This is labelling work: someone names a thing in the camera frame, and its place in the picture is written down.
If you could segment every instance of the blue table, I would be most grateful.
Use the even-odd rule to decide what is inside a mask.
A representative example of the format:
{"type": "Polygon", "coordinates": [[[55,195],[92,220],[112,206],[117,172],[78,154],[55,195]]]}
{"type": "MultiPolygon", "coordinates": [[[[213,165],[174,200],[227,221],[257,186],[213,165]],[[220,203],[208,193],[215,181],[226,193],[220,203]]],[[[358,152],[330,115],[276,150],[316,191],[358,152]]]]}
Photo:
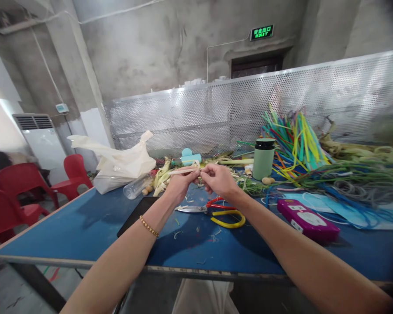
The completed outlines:
{"type": "MultiPolygon", "coordinates": [[[[208,196],[192,184],[187,197],[182,205],[196,206],[205,205],[215,195],[208,196]]],[[[126,199],[122,188],[104,195],[91,189],[1,245],[0,259],[31,281],[41,273],[26,264],[88,269],[117,239],[118,230],[141,198],[126,199]]],[[[271,210],[282,217],[276,209],[271,210]]],[[[340,240],[327,249],[379,286],[393,283],[393,231],[339,227],[340,240]]],[[[229,281],[238,278],[289,281],[250,223],[238,229],[225,229],[201,213],[172,214],[150,253],[146,270],[229,281]]],[[[45,278],[41,277],[29,282],[37,291],[44,291],[45,278]]],[[[54,293],[49,292],[59,304],[52,305],[54,301],[49,295],[43,297],[58,310],[62,301],[54,293]]]]}

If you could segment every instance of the green thermos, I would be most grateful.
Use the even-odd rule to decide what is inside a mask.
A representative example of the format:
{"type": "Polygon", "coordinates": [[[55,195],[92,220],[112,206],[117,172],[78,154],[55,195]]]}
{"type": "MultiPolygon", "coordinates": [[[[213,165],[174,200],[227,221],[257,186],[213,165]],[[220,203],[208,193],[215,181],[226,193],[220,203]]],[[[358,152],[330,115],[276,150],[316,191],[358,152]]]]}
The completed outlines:
{"type": "Polygon", "coordinates": [[[275,153],[275,139],[257,139],[253,157],[253,178],[261,181],[269,177],[275,153]]]}

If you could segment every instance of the white plastic bag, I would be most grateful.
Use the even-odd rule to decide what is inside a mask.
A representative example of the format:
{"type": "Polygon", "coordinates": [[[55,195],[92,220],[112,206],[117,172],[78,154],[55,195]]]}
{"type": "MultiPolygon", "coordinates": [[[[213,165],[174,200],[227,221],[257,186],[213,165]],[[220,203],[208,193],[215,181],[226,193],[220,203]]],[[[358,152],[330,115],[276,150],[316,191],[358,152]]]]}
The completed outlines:
{"type": "Polygon", "coordinates": [[[99,193],[105,194],[150,172],[156,166],[156,161],[148,155],[145,146],[145,142],[152,136],[153,133],[146,131],[141,135],[140,142],[127,150],[104,146],[87,136],[71,135],[67,138],[72,141],[71,147],[93,150],[101,156],[96,167],[99,173],[93,180],[93,185],[99,193]]]}

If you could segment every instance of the table edge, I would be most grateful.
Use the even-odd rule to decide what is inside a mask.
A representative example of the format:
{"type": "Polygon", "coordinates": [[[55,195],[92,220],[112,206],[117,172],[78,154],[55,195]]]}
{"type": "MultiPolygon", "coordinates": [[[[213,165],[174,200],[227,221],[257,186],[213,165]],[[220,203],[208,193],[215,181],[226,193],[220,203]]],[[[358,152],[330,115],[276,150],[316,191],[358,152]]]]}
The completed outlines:
{"type": "MultiPolygon", "coordinates": [[[[20,263],[20,264],[39,264],[44,266],[57,266],[67,268],[83,268],[90,269],[95,261],[88,260],[77,260],[77,259],[52,259],[43,257],[27,257],[27,256],[13,256],[13,255],[0,255],[0,259],[5,260],[8,263],[20,263]]],[[[178,275],[181,277],[189,278],[210,278],[209,280],[265,280],[273,282],[288,282],[291,279],[288,275],[284,274],[272,274],[272,273],[233,273],[219,270],[202,270],[198,268],[180,268],[180,267],[166,267],[166,266],[154,266],[145,265],[143,270],[149,273],[164,273],[171,275],[178,275]]],[[[383,290],[393,289],[393,281],[379,281],[371,280],[373,284],[383,290]]]]}
{"type": "Polygon", "coordinates": [[[6,245],[12,243],[14,240],[16,240],[17,238],[19,238],[20,236],[22,236],[23,234],[25,234],[26,232],[28,232],[29,230],[31,230],[32,228],[36,227],[37,225],[39,225],[40,223],[44,222],[45,220],[47,220],[48,218],[50,218],[51,216],[53,216],[54,214],[56,214],[57,212],[59,212],[61,209],[65,208],[67,205],[73,203],[76,199],[82,197],[83,195],[85,195],[86,193],[90,192],[91,190],[93,190],[95,187],[87,190],[86,192],[80,194],[79,196],[77,196],[75,199],[69,201],[67,204],[63,205],[62,207],[56,209],[55,211],[53,211],[51,214],[49,214],[48,216],[45,216],[43,219],[39,220],[38,222],[36,222],[35,224],[33,224],[32,226],[26,228],[25,230],[23,230],[22,232],[18,233],[17,235],[15,235],[13,238],[7,240],[5,243],[0,244],[0,250],[2,248],[4,248],[6,245]]]}

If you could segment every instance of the person's arm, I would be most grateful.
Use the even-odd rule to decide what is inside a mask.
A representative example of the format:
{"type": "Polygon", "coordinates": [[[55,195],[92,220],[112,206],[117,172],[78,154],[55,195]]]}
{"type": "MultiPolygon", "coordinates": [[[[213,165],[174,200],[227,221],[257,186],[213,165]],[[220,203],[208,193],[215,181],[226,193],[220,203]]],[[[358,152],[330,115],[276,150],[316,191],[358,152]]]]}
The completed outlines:
{"type": "MultiPolygon", "coordinates": [[[[199,175],[200,171],[195,171],[172,176],[166,192],[143,215],[144,221],[160,233],[175,207],[185,198],[189,184],[199,175]]],[[[137,220],[96,261],[61,313],[111,313],[140,274],[156,239],[137,220]]]]}
{"type": "Polygon", "coordinates": [[[226,167],[209,164],[201,177],[208,193],[214,190],[250,221],[290,279],[320,312],[369,314],[393,310],[393,299],[384,291],[244,193],[226,167]]]}

